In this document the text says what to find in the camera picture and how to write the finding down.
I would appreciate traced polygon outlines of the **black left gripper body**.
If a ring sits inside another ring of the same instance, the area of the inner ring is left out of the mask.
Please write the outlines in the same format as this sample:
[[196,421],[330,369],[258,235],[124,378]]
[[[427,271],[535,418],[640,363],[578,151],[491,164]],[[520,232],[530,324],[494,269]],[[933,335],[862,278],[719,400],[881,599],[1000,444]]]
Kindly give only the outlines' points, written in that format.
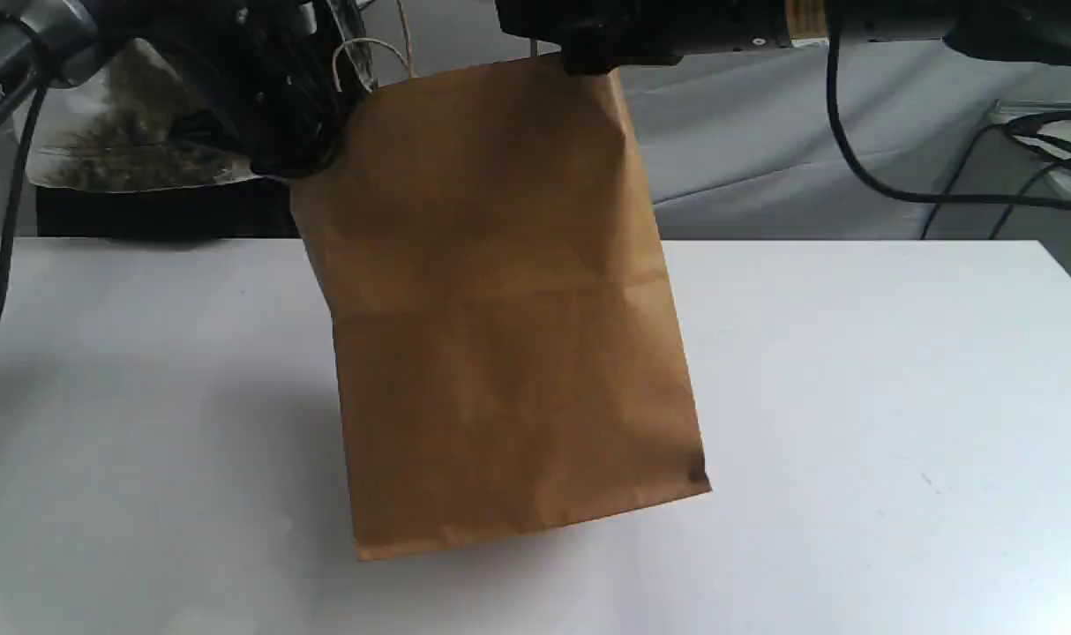
[[271,177],[312,176],[340,152],[363,84],[335,87],[333,54],[365,33],[355,1],[164,1],[139,29],[197,101],[174,139]]

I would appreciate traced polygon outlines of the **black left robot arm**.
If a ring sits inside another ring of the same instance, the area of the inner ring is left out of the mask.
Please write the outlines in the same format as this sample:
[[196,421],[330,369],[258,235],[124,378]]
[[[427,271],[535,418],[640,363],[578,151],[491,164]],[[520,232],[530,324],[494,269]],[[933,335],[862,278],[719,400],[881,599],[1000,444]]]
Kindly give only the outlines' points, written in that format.
[[335,87],[335,54],[365,33],[355,1],[0,1],[0,124],[144,43],[196,100],[166,125],[176,142],[233,153],[257,176],[310,176],[361,95]]

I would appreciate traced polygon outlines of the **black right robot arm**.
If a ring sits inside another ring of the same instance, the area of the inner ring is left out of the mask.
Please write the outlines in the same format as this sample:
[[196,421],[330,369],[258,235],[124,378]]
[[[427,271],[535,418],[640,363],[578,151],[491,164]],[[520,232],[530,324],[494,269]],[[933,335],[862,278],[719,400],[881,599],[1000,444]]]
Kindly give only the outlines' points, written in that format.
[[502,31],[560,48],[572,75],[700,54],[942,41],[993,62],[1071,67],[1071,1],[498,1]]

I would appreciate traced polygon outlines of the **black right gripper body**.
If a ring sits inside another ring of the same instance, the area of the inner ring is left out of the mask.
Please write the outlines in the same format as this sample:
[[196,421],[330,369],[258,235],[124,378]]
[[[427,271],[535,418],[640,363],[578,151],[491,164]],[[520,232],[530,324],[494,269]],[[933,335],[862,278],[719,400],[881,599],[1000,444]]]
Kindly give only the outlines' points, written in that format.
[[672,67],[766,40],[764,1],[497,1],[502,31],[557,45],[571,75]]

